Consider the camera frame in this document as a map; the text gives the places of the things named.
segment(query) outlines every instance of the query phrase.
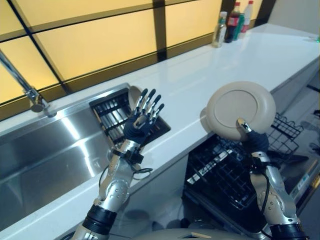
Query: yellow window pane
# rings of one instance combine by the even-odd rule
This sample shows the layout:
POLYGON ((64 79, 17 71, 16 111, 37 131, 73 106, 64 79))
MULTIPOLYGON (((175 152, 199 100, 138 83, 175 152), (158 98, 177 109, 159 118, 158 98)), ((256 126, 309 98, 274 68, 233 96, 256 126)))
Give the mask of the yellow window pane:
MULTIPOLYGON (((0 49, 27 82, 36 89, 58 82, 28 36, 2 42, 0 49)), ((7 74, 1 75, 2 89, 11 91, 10 82, 11 79, 7 74)))
POLYGON ((31 26, 122 9, 152 0, 15 0, 31 26))
POLYGON ((22 88, 11 74, 0 64, 0 103, 23 95, 22 88))
POLYGON ((156 51, 151 9, 56 28, 36 37, 64 79, 156 51))
POLYGON ((0 0, 0 35, 22 30, 22 25, 7 1, 0 0))
MULTIPOLYGON (((249 3, 249 0, 236 0, 236 1, 240 2, 240 12, 243 13, 249 3)), ((262 1, 263 0, 253 1, 251 20, 257 18, 262 1)))
POLYGON ((167 46, 212 33, 222 0, 198 0, 165 7, 167 46))

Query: dish rack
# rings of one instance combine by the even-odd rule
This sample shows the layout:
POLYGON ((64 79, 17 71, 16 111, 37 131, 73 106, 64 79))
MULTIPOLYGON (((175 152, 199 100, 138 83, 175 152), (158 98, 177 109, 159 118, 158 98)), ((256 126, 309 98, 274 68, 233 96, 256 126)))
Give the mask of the dish rack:
POLYGON ((294 121, 276 113, 271 127, 266 132, 270 144, 268 156, 279 164, 288 161, 299 147, 295 139, 303 130, 301 125, 296 125, 294 121))
MULTIPOLYGON (((277 113, 266 132, 269 139, 267 154, 272 160, 288 160, 299 147, 294 139, 302 131, 302 126, 296 126, 293 121, 277 113)), ((214 135, 190 152, 186 184, 192 187, 200 181, 202 186, 206 185, 217 194, 222 194, 223 199, 228 200, 232 206, 243 210, 256 199, 249 170, 242 164, 246 157, 247 153, 240 142, 214 135)))
MULTIPOLYGON (((92 101, 89 105, 104 133, 115 147, 119 148, 125 140, 125 123, 132 113, 129 104, 129 90, 127 88, 119 90, 109 96, 92 101)), ((170 129, 169 125, 161 117, 158 117, 141 146, 145 146, 170 131, 170 129)))

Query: white countertop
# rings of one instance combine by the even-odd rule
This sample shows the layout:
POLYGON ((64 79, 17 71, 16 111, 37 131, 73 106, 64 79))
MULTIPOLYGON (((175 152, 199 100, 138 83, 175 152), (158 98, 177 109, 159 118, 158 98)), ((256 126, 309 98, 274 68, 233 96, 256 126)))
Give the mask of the white countertop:
MULTIPOLYGON (((200 114, 212 94, 234 81, 250 81, 271 91, 319 57, 315 37, 295 29, 264 24, 244 39, 210 45, 87 88, 51 104, 57 109, 121 83, 155 88, 165 104, 161 117, 171 131, 148 144, 142 167, 155 171, 172 164, 206 138, 200 114)), ((0 122, 1 132, 35 117, 27 111, 0 122)), ((0 232, 2 240, 53 240, 81 222, 98 194, 99 175, 0 232)))

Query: faucet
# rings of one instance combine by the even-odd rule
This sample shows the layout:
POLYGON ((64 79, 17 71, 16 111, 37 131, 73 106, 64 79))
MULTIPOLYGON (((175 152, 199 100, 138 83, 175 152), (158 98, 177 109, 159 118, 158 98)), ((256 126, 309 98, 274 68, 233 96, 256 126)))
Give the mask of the faucet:
POLYGON ((48 117, 53 117, 52 114, 48 113, 49 104, 44 99, 44 97, 31 86, 26 79, 18 72, 18 70, 9 61, 6 55, 0 49, 0 61, 2 65, 7 69, 7 71, 13 76, 13 78, 21 85, 23 88, 23 93, 30 99, 30 109, 35 113, 44 113, 48 117))

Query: stainless steel sink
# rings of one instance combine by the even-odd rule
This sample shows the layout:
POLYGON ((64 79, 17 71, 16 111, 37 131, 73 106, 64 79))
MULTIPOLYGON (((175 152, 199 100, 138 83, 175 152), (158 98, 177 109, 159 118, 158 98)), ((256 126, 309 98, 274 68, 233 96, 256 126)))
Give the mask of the stainless steel sink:
POLYGON ((0 136, 0 231, 107 166, 114 143, 90 103, 129 87, 119 85, 0 136))

